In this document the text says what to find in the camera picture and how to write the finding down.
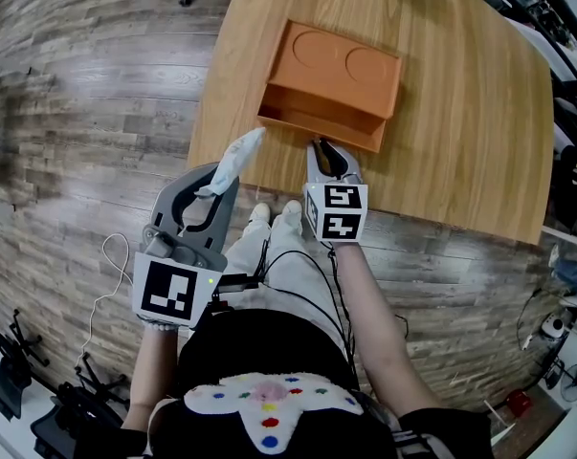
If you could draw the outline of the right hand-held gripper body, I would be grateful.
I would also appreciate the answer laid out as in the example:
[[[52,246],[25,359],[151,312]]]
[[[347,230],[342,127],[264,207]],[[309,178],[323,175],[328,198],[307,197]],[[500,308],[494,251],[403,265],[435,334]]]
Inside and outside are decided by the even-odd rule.
[[[304,215],[318,241],[359,242],[367,215],[368,185],[355,172],[341,179],[309,173]]]

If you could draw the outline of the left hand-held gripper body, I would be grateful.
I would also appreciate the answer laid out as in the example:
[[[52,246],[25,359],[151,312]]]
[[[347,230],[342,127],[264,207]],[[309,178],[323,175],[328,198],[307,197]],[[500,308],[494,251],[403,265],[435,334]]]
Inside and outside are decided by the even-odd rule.
[[[194,328],[226,267],[222,253],[148,225],[134,257],[133,312],[154,324]]]

